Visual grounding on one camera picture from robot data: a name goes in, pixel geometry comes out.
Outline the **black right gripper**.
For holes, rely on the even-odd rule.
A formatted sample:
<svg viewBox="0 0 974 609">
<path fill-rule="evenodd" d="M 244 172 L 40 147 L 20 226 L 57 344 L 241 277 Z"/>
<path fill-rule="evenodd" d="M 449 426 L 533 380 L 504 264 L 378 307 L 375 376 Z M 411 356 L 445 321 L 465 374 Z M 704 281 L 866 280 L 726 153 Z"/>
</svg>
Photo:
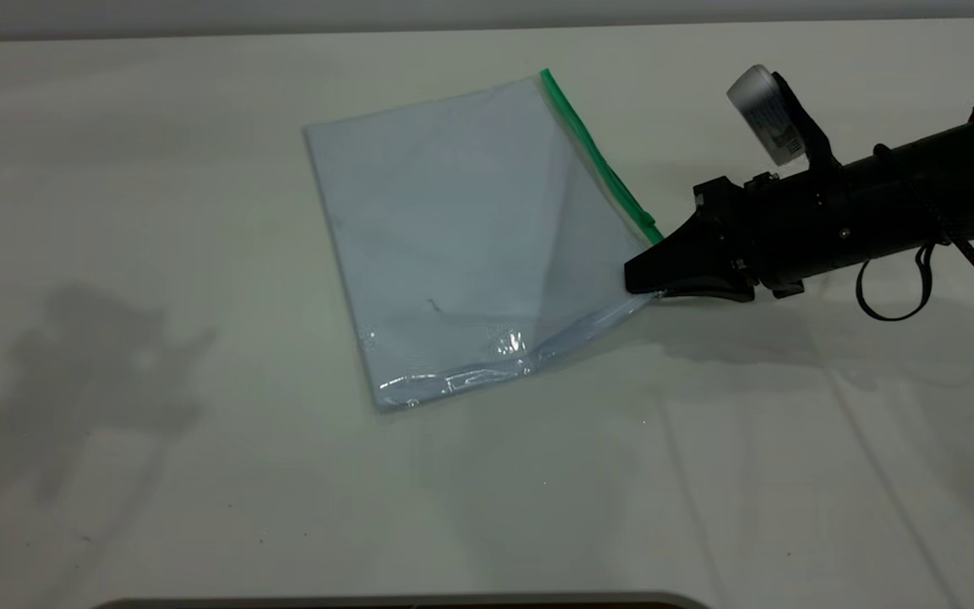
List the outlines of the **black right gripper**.
<svg viewBox="0 0 974 609">
<path fill-rule="evenodd" d="M 810 173 L 762 173 L 742 186 L 712 178 L 693 186 L 693 200 L 691 218 L 625 263 L 628 293 L 731 302 L 753 302 L 758 285 L 777 299 L 804 293 L 803 280 L 774 261 L 774 248 L 790 243 L 791 213 L 811 200 Z"/>
</svg>

